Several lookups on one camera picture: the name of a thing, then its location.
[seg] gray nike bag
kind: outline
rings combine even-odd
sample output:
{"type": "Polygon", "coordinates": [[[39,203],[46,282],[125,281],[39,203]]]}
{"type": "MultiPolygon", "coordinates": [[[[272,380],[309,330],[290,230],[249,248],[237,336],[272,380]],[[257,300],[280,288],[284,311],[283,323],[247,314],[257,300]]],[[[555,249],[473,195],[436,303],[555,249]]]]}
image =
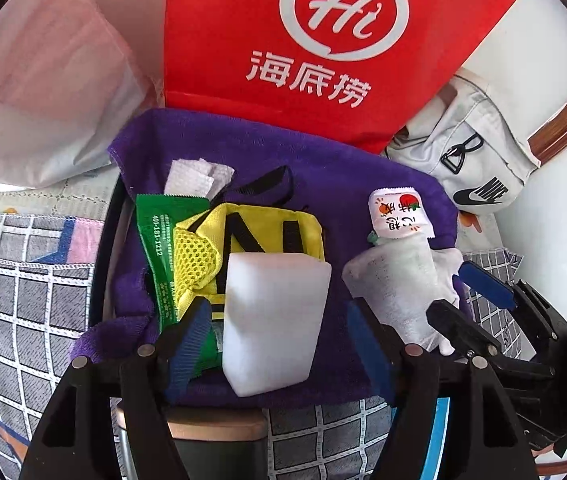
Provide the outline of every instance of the gray nike bag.
{"type": "Polygon", "coordinates": [[[460,210],[488,214],[508,206],[539,161],[513,135],[494,98],[478,76],[459,70],[385,155],[434,176],[460,210]]]}

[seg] black strap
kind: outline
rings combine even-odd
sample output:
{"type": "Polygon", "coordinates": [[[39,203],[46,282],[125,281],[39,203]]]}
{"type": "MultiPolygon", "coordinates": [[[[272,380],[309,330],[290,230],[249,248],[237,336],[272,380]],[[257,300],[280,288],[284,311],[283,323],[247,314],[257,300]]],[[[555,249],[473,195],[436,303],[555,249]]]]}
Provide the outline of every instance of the black strap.
{"type": "Polygon", "coordinates": [[[299,222],[296,220],[285,220],[282,230],[283,252],[284,253],[304,253],[303,241],[301,240],[301,230],[299,222]]]}
{"type": "Polygon", "coordinates": [[[212,213],[212,209],[214,209],[214,208],[208,209],[208,211],[206,211],[203,215],[199,216],[199,218],[196,219],[196,220],[192,223],[192,225],[190,225],[190,227],[188,228],[188,230],[189,230],[191,233],[196,233],[197,230],[199,229],[199,227],[201,227],[201,224],[203,224],[203,223],[206,221],[206,219],[208,218],[208,215],[209,215],[210,213],[212,213]]]}
{"type": "Polygon", "coordinates": [[[237,212],[226,217],[226,230],[224,233],[224,254],[222,256],[222,268],[217,273],[217,294],[226,293],[226,280],[228,278],[228,259],[230,258],[230,245],[232,237],[240,244],[246,253],[265,253],[257,239],[252,235],[250,229],[237,212]]]}
{"type": "MultiPolygon", "coordinates": [[[[265,175],[262,175],[252,182],[244,184],[244,186],[238,187],[233,191],[247,196],[256,196],[265,193],[266,191],[270,191],[271,189],[275,189],[285,180],[287,181],[287,187],[284,194],[271,204],[272,207],[281,207],[290,202],[290,199],[294,195],[294,178],[292,177],[292,170],[289,166],[279,166],[278,168],[269,171],[265,175]]],[[[226,202],[225,192],[221,192],[217,195],[214,200],[214,205],[222,202],[226,202]]]]}

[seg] white plastic bag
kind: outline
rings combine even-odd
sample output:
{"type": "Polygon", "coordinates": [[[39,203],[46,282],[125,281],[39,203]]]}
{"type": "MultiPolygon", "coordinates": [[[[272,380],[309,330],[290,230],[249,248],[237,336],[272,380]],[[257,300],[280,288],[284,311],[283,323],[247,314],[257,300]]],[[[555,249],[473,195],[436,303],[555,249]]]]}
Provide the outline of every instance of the white plastic bag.
{"type": "Polygon", "coordinates": [[[0,11],[0,184],[45,187],[110,163],[155,102],[93,0],[9,0],[0,11]]]}

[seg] yellow mesh bag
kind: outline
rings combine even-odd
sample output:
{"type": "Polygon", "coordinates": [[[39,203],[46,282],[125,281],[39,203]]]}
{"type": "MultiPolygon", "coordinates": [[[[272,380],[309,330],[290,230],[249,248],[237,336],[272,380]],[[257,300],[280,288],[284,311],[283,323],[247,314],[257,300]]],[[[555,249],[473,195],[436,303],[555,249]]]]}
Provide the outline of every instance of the yellow mesh bag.
{"type": "MultiPolygon", "coordinates": [[[[177,223],[174,229],[177,319],[182,318],[197,296],[207,298],[213,305],[212,319],[224,318],[223,312],[215,312],[214,309],[215,305],[224,304],[225,301],[225,295],[218,293],[216,276],[222,268],[226,219],[233,213],[240,213],[246,227],[266,253],[283,252],[283,224],[285,221],[297,222],[304,252],[325,261],[321,225],[313,215],[274,207],[220,204],[210,212],[177,223]],[[206,218],[201,221],[196,232],[188,231],[203,215],[206,215],[206,218]],[[196,255],[189,256],[186,248],[196,250],[196,255]],[[188,268],[191,262],[196,264],[194,271],[188,268]]],[[[232,237],[230,252],[240,251],[243,251],[243,248],[235,237],[232,237]]]]}
{"type": "Polygon", "coordinates": [[[216,266],[216,251],[205,238],[183,229],[175,229],[175,297],[197,289],[210,281],[216,266]]]}

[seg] hi logo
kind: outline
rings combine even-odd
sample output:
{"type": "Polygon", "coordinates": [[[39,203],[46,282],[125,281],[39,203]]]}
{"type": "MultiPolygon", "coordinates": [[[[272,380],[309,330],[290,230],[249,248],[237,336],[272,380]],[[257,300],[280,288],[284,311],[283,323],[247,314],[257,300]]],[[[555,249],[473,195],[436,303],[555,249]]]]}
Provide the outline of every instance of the hi logo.
{"type": "Polygon", "coordinates": [[[408,0],[279,0],[292,39],[335,61],[360,61],[386,52],[407,27],[408,0]]]}

